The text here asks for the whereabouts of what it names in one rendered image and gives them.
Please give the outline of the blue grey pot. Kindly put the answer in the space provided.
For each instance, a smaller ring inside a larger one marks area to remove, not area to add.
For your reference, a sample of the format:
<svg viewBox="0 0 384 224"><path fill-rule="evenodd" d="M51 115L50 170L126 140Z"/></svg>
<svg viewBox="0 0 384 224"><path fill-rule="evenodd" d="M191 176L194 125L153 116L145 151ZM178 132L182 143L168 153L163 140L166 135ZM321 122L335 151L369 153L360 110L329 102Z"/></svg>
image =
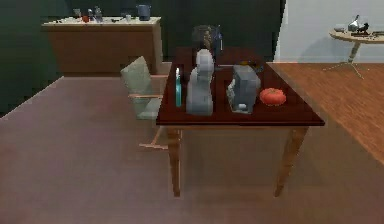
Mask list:
<svg viewBox="0 0 384 224"><path fill-rule="evenodd" d="M149 21L151 14L151 6L140 4L136 6L137 13L140 21Z"/></svg>

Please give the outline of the teal spray bottle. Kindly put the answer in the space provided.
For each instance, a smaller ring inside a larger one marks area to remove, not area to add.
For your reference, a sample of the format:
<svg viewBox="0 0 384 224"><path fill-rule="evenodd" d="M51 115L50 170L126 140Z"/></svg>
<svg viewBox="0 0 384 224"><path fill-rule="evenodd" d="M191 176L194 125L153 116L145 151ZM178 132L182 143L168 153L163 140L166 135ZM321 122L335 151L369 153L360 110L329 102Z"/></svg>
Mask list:
<svg viewBox="0 0 384 224"><path fill-rule="evenodd" d="M180 68L175 70L176 82L175 82L175 104L176 107L181 107L182 105L182 86L181 86L181 76Z"/></svg>

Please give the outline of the round beige side table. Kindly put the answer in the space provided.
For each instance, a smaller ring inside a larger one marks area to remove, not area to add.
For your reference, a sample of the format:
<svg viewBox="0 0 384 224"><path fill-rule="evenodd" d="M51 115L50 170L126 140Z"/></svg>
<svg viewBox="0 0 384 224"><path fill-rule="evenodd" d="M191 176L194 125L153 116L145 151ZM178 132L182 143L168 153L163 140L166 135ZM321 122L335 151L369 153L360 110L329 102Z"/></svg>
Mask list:
<svg viewBox="0 0 384 224"><path fill-rule="evenodd" d="M363 78L363 76L358 71L357 64L354 62L354 59L360 48L360 45L361 44L384 44L384 35L378 35L377 32L362 34L362 33L354 33L351 31L336 32L335 30L331 30L329 32L329 35L336 40L352 42L353 47L349 54L349 58L346 61L341 61L339 63L336 63L334 66L324 68L324 71L336 69L337 67L341 67L341 66L350 66L359 78Z"/></svg>

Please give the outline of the brown wooden sideboard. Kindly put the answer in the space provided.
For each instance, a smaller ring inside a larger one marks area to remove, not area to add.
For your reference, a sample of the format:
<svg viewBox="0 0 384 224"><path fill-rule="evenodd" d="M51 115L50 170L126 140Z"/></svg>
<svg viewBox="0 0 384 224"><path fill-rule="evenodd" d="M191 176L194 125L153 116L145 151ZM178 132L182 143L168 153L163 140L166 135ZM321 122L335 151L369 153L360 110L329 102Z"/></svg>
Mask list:
<svg viewBox="0 0 384 224"><path fill-rule="evenodd" d="M101 23L85 23L67 17L46 22L41 29L65 76L117 76L140 56L156 74L163 61L160 21L105 17Z"/></svg>

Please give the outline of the dark red wooden table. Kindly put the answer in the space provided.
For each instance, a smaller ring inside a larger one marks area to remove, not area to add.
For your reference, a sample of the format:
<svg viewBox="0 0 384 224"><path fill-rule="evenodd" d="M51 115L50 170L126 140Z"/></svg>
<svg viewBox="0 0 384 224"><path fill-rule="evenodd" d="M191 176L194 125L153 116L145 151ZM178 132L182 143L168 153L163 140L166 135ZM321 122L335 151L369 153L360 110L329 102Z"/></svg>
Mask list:
<svg viewBox="0 0 384 224"><path fill-rule="evenodd" d="M264 87L283 90L287 100L281 106L266 106L262 103L254 105L251 114L231 111L226 96L226 89L232 80L232 71L226 67L214 73L211 86L214 99L214 110L210 116L193 116L186 113L186 107L176 105L176 72L183 75L190 73L194 67L196 51L191 47L178 47L167 78L156 124L163 127L168 137L168 155L172 177L173 195L180 195L180 140L186 129L288 129L282 161L276 180L274 195L278 197L284 189L294 161L299 153L304 137L309 128L323 126L325 121L315 113L272 67L264 66L259 74Z"/></svg>

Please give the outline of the grey box appliance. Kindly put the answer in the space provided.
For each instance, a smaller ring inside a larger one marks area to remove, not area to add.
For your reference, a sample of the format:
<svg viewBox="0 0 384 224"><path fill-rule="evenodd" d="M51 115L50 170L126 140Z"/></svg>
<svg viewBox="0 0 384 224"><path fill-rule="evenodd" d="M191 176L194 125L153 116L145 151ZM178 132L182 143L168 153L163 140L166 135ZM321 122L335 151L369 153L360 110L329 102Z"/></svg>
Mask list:
<svg viewBox="0 0 384 224"><path fill-rule="evenodd" d="M252 114L261 80L249 65L234 65L232 81L226 94L231 110L235 113Z"/></svg>

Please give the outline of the silver kettle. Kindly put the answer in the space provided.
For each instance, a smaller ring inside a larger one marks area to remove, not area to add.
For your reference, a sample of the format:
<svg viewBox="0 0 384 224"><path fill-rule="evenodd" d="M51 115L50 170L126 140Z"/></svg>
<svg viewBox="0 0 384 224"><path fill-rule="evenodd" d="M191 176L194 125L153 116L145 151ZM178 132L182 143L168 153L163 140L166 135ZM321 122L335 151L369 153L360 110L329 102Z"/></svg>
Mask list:
<svg viewBox="0 0 384 224"><path fill-rule="evenodd" d="M349 32L356 32L359 28L359 16L356 16L355 19L348 25Z"/></svg>

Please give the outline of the dark glass vase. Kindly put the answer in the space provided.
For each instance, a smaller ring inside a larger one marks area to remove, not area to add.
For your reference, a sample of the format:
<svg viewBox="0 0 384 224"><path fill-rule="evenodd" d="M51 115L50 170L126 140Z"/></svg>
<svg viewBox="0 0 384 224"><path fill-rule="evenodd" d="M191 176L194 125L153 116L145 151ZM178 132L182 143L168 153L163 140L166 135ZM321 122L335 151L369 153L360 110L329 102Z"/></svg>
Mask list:
<svg viewBox="0 0 384 224"><path fill-rule="evenodd" d="M223 51L223 35L221 26L198 25L192 30L193 54L196 55L201 49L207 49L214 60Z"/></svg>

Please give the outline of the red tomato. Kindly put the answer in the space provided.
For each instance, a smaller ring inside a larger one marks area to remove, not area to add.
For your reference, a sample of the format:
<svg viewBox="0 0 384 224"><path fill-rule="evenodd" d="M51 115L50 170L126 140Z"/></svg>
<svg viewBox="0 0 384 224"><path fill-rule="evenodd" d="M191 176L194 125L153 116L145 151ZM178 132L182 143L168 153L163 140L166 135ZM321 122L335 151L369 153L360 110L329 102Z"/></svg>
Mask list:
<svg viewBox="0 0 384 224"><path fill-rule="evenodd" d="M262 103L268 106L279 106L286 102L286 95L280 89L267 88L260 92L259 96Z"/></svg>

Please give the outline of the grey bust statue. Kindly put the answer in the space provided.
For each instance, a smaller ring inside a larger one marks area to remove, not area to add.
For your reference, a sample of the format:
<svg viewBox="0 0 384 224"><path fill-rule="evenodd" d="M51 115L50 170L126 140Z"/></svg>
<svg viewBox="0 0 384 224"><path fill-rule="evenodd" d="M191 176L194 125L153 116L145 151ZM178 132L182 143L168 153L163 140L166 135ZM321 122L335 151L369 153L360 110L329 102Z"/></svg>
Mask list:
<svg viewBox="0 0 384 224"><path fill-rule="evenodd" d="M211 81L215 70L209 50L196 54L196 66L191 71L187 85L186 112L191 115L210 116L213 113Z"/></svg>

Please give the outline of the small dark object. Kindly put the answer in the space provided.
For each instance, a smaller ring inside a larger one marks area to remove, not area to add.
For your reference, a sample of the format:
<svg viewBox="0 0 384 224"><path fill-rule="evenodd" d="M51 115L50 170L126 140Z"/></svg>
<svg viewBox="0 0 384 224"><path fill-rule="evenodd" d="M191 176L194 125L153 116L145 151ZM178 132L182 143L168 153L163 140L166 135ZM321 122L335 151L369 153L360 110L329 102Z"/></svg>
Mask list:
<svg viewBox="0 0 384 224"><path fill-rule="evenodd" d="M352 36L367 36L369 24L364 23L361 27L359 27L355 32L352 33Z"/></svg>

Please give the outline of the grey green wooden chair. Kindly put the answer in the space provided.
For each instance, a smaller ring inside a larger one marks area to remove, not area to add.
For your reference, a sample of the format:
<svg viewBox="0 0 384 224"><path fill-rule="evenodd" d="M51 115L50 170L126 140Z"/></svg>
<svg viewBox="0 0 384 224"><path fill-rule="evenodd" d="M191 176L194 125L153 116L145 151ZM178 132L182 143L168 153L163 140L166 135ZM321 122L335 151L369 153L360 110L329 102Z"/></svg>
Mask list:
<svg viewBox="0 0 384 224"><path fill-rule="evenodd" d="M136 118L156 121L163 97L163 90L153 89L153 84L164 84L168 76L151 75L143 56L138 57L121 71L121 78L128 89L128 98L134 106Z"/></svg>

